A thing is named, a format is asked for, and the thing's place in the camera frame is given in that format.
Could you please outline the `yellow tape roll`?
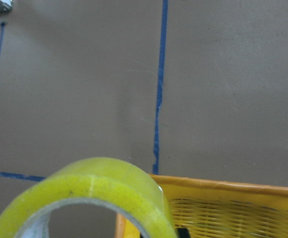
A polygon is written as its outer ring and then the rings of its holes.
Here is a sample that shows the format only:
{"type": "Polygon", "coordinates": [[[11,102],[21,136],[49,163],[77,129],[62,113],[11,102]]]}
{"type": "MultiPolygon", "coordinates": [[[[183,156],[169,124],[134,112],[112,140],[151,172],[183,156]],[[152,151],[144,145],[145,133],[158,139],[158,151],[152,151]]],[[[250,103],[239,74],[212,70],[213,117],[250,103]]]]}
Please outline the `yellow tape roll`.
{"type": "Polygon", "coordinates": [[[0,215],[0,238],[47,238],[52,211],[71,204],[113,210],[145,238],[177,237],[167,198],[151,176],[99,157],[69,164],[17,196],[0,215]]]}

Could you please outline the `yellow plastic woven basket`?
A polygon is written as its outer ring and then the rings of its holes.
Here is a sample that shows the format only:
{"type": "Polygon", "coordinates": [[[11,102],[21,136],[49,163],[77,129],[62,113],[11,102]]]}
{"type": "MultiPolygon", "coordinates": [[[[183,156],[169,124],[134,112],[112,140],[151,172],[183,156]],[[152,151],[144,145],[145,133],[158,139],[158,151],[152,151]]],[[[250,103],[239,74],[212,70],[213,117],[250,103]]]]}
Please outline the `yellow plastic woven basket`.
{"type": "Polygon", "coordinates": [[[288,187],[154,175],[180,238],[288,238],[288,187]]]}

